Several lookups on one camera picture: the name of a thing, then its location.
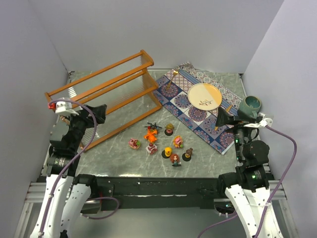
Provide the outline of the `brown hair yellow figurine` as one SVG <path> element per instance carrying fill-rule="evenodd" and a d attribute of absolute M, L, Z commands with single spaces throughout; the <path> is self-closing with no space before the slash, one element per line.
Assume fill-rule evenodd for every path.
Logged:
<path fill-rule="evenodd" d="M 193 148 L 189 148 L 185 151 L 185 153 L 183 153 L 182 155 L 182 159 L 185 162 L 188 162 L 192 159 L 192 154 L 193 154 Z"/>

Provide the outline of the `blonde pink dress figurine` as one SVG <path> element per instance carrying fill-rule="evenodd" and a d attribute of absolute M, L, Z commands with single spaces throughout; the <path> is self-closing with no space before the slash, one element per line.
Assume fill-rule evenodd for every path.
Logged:
<path fill-rule="evenodd" d="M 165 131 L 164 131 L 165 135 L 171 136 L 171 135 L 173 135 L 173 131 L 174 131 L 173 124 L 171 124 L 171 123 L 167 124 L 165 127 Z"/>

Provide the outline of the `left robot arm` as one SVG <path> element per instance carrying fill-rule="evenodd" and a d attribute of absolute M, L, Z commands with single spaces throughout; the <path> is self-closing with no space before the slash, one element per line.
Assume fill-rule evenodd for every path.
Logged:
<path fill-rule="evenodd" d="M 98 194 L 93 175 L 76 175 L 81 153 L 78 152 L 87 129 L 97 130 L 106 119 L 106 105 L 84 105 L 75 111 L 70 102 L 51 105 L 66 118 L 53 127 L 47 159 L 46 188 L 41 210 L 31 233 L 32 238 L 69 238 L 85 202 Z"/>

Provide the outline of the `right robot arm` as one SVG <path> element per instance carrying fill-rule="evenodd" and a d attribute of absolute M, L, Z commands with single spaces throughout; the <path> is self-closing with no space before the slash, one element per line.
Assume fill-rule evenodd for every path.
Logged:
<path fill-rule="evenodd" d="M 224 108 L 218 108 L 216 126 L 229 126 L 233 134 L 238 166 L 231 173 L 218 177 L 217 192 L 226 196 L 239 217 L 249 238 L 281 238 L 274 208 L 269 201 L 270 187 L 264 169 L 268 163 L 269 146 L 252 136 L 267 125 L 272 116 L 258 113 L 256 118 L 243 112 L 232 116 Z"/>

